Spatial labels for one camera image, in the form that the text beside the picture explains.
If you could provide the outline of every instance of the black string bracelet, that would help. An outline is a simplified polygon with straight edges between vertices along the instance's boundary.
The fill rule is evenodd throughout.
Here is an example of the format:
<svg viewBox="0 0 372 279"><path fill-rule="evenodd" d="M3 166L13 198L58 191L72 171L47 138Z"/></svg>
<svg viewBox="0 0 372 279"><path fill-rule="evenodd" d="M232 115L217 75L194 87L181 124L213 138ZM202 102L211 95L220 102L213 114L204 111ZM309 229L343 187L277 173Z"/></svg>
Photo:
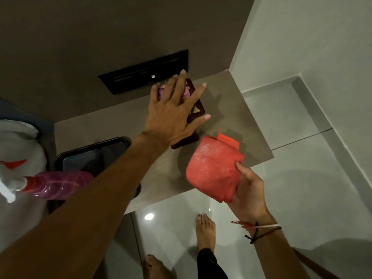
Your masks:
<svg viewBox="0 0 372 279"><path fill-rule="evenodd" d="M280 229L281 229L281 227L279 226L279 227L276 227L275 229L270 230L269 232L266 232L266 233L264 233L264 234L259 235L258 237L256 237L257 236L257 233L258 233L258 228L256 228L256 231L254 232L254 235L253 235L252 238L249 237L248 235L244 235L244 237L247 238L247 239L249 239L249 240L251 240L250 244L253 244L258 239L263 238L264 236L269 235L272 232L274 232L276 230L280 230Z"/></svg>

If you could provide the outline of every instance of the black pants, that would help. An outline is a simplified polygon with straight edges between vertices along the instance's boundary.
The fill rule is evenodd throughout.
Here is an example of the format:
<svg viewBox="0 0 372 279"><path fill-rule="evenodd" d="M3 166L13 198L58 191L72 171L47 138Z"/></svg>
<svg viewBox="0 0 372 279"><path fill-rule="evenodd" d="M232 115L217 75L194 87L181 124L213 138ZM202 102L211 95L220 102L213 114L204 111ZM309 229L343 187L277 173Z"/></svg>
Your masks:
<svg viewBox="0 0 372 279"><path fill-rule="evenodd" d="M199 279L228 279L225 272L218 265L217 259L208 248L198 253L198 278Z"/></svg>

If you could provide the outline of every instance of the hand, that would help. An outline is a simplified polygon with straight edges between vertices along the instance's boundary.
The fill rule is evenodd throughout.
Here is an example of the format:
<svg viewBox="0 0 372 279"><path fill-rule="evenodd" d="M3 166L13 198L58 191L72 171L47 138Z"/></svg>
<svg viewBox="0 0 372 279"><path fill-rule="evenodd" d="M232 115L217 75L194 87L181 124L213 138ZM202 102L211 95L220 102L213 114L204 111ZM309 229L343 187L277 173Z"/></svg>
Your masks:
<svg viewBox="0 0 372 279"><path fill-rule="evenodd" d="M238 162L236 167L241 174L232 202L229 204L230 209L240 221L252 224L258 221L261 225L272 224L264 223L270 222L272 216L266 206L263 180L249 167L244 167Z"/></svg>
<svg viewBox="0 0 372 279"><path fill-rule="evenodd" d="M144 134L158 139L165 148L190 136L197 127L201 126L211 115L203 115L187 124L191 109L204 92L207 84L203 83L183 104L180 104L184 92L186 71L174 75L165 85L163 95L158 101L159 84L153 85L148 106Z"/></svg>

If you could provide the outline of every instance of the pink liquid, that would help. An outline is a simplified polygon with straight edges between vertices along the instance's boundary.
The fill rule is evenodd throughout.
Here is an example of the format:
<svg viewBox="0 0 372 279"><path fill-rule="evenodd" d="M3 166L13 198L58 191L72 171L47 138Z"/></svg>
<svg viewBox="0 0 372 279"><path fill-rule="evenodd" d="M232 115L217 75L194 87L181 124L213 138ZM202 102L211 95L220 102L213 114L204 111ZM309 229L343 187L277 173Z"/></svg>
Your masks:
<svg viewBox="0 0 372 279"><path fill-rule="evenodd" d="M31 178L35 178L36 185L27 190L30 194L63 201L94 179L93 175L84 171L45 171Z"/></svg>

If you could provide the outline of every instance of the tile floor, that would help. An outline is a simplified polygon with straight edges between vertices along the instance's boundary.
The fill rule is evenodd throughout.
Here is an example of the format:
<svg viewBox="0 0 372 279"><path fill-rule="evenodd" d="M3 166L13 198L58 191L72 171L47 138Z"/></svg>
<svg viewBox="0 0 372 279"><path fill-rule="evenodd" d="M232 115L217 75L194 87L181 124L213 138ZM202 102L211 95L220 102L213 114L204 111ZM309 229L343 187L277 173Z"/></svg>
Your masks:
<svg viewBox="0 0 372 279"><path fill-rule="evenodd" d="M343 279L367 278L372 216L291 85L245 100L275 156L253 170L264 179L267 205L291 246ZM195 189L124 216L106 253L108 278L142 278L139 262L148 253L178 279L197 278L194 221L204 212L216 222L215 253L228 277L264 278L244 230L230 224L228 206Z"/></svg>

